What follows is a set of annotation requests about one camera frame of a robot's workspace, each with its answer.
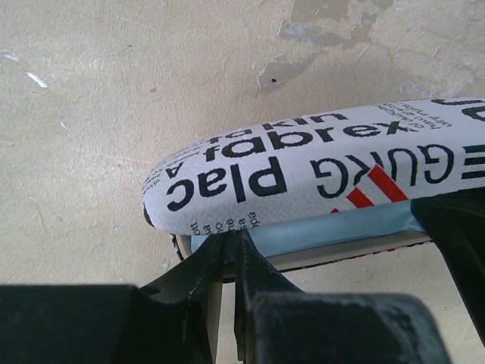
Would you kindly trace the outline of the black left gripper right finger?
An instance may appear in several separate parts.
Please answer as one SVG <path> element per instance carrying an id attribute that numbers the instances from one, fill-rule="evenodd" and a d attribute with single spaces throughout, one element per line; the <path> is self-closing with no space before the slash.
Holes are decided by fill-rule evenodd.
<path id="1" fill-rule="evenodd" d="M 237 356 L 244 363 L 449 363 L 428 308 L 396 293 L 306 293 L 234 236 Z"/>

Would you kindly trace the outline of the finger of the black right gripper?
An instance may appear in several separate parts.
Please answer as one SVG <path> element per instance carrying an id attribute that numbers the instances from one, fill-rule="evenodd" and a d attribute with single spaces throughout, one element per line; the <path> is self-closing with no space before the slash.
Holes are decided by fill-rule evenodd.
<path id="1" fill-rule="evenodd" d="M 439 249 L 484 340 L 484 192 L 415 199 L 411 213 Z"/>

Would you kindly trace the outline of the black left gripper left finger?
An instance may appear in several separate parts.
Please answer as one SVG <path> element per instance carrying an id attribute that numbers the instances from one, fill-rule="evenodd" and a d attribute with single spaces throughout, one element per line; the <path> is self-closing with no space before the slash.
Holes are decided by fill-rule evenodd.
<path id="1" fill-rule="evenodd" d="M 213 363 L 223 235 L 144 287 L 4 285 L 3 363 Z"/>

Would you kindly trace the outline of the blue cleaning cloth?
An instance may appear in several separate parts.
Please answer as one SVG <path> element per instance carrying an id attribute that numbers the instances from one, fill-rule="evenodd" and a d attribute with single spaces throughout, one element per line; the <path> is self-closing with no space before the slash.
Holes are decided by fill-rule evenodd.
<path id="1" fill-rule="evenodd" d="M 429 240 L 411 213 L 409 201 L 284 222 L 264 221 L 254 208 L 210 217 L 210 221 L 196 221 L 189 235 L 177 238 L 183 258 L 194 253 L 210 234 L 239 230 L 247 230 L 258 251 L 267 258 L 354 241 L 363 246 L 367 240 L 376 239 L 379 246 L 388 243 L 392 249 Z"/>

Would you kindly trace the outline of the white printed glasses case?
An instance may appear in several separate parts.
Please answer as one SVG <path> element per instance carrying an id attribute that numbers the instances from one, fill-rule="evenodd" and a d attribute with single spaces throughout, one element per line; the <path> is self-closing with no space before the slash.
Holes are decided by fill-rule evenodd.
<path id="1" fill-rule="evenodd" d="M 157 164 L 142 203 L 146 221 L 187 259 L 177 238 L 211 215 L 254 208 L 264 221 L 284 222 L 458 191 L 484 192 L 480 96 L 386 102 L 222 133 Z M 295 271 L 399 248 L 373 239 L 265 258 Z"/>

